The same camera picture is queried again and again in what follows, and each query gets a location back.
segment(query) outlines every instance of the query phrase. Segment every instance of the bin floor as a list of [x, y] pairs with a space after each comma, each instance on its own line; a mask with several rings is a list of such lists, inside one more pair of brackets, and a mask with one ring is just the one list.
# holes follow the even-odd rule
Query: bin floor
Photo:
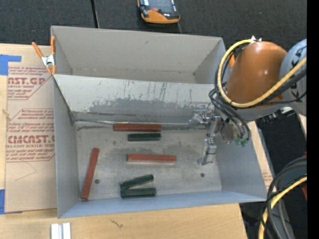
[[[77, 122], [76, 139], [80, 191], [84, 185], [94, 147], [100, 149], [89, 200], [120, 197], [120, 182], [152, 174], [157, 195], [201, 191], [219, 191], [221, 183], [217, 163], [200, 166], [206, 137], [204, 129], [166, 129], [156, 141], [129, 142], [128, 134], [115, 132], [111, 124]], [[127, 154], [176, 155], [177, 161], [166, 163], [128, 163]]]

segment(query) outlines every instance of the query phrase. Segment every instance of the cardboard sheet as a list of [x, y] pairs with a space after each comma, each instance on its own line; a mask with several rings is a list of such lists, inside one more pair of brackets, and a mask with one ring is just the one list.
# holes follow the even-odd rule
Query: cardboard sheet
[[[44, 56], [50, 54], [50, 47], [40, 49]], [[1, 44], [0, 54], [7, 81], [1, 115], [6, 119], [6, 132], [1, 132], [4, 211], [56, 208], [52, 77], [31, 45]]]

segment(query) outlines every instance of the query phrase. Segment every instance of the green block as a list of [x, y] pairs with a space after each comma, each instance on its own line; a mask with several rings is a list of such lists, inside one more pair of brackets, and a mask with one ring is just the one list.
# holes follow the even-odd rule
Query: green block
[[153, 197], [156, 195], [156, 188], [141, 188], [141, 189], [122, 189], [121, 197]]
[[145, 184], [147, 182], [151, 182], [153, 180], [154, 180], [154, 176], [152, 174], [148, 174], [148, 175], [134, 178], [132, 180], [121, 182], [120, 187], [121, 189], [128, 189], [138, 185]]
[[131, 133], [128, 141], [157, 141], [160, 140], [160, 133]]

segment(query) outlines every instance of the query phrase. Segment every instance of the yellow cable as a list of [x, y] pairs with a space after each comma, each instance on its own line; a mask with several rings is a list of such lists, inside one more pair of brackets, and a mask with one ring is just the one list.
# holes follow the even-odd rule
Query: yellow cable
[[[295, 187], [297, 187], [298, 185], [302, 184], [303, 182], [307, 181], [307, 176], [299, 179], [298, 181], [296, 181], [295, 183], [293, 183], [291, 186], [289, 186], [287, 189], [285, 189], [284, 191], [282, 191], [281, 193], [279, 193], [278, 195], [276, 195], [272, 200], [271, 200], [271, 208], [273, 208], [276, 203], [285, 195], [287, 194], [289, 191], [291, 191], [292, 189], [294, 189]], [[267, 209], [265, 209], [264, 213], [263, 213], [263, 221], [264, 223], [266, 223], [268, 218], [268, 211]], [[260, 223], [259, 225], [259, 231], [258, 231], [258, 239], [263, 239], [264, 238], [264, 225], [262, 223]]]
[[263, 101], [264, 99], [266, 99], [268, 96], [270, 96], [273, 92], [275, 92], [283, 83], [285, 83], [290, 77], [293, 76], [294, 73], [296, 73], [306, 62], [307, 62], [307, 57], [305, 57], [300, 63], [298, 63], [292, 70], [289, 71], [289, 73], [287, 73], [279, 82], [277, 82], [269, 91], [267, 91], [266, 93], [264, 93], [262, 96], [258, 97], [257, 99], [250, 101], [248, 103], [237, 103], [237, 102], [233, 102], [224, 92], [224, 89], [222, 87], [222, 82], [221, 82], [221, 73], [222, 73], [222, 69], [223, 69], [223, 65], [225, 63], [226, 58], [229, 56], [229, 54], [233, 51], [234, 48], [238, 47], [239, 45], [242, 45], [244, 43], [251, 43], [251, 42], [255, 42], [255, 40], [243, 40], [243, 41], [239, 41], [237, 43], [235, 43], [234, 45], [232, 45], [225, 53], [225, 55], [223, 56], [220, 64], [219, 64], [219, 68], [218, 68], [218, 74], [217, 74], [217, 87], [220, 91], [221, 96], [223, 97], [223, 99], [231, 104], [234, 107], [238, 107], [238, 108], [247, 108], [250, 106], [254, 106], [258, 103], [260, 103], [261, 101]]

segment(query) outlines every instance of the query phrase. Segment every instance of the metal clip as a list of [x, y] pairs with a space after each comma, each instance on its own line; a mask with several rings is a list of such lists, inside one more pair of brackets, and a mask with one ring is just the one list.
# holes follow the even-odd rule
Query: metal clip
[[41, 58], [43, 64], [46, 67], [46, 70], [49, 74], [55, 74], [56, 72], [56, 64], [55, 64], [55, 37], [51, 37], [51, 55], [44, 57], [39, 47], [36, 45], [35, 42], [32, 42], [32, 46], [34, 47], [36, 53]]

